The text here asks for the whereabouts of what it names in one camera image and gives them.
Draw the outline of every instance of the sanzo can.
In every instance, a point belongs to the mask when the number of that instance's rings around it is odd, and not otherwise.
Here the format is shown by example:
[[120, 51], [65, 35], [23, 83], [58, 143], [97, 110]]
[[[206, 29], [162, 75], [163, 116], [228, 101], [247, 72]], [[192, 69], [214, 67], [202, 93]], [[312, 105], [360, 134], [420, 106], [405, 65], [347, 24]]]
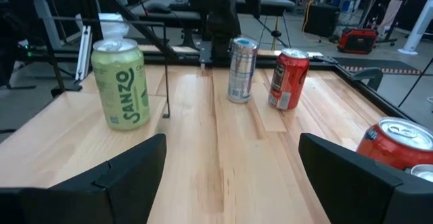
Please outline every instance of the sanzo can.
[[273, 72], [269, 103], [281, 110], [298, 105], [310, 60], [306, 52], [298, 49], [283, 49], [277, 58]]
[[230, 77], [227, 92], [230, 101], [244, 103], [250, 99], [256, 57], [256, 41], [246, 37], [234, 38], [231, 44]]
[[130, 130], [150, 117], [144, 59], [131, 39], [93, 44], [91, 63], [108, 126]]
[[433, 133], [409, 120], [386, 117], [365, 132], [357, 152], [400, 170], [433, 164]]

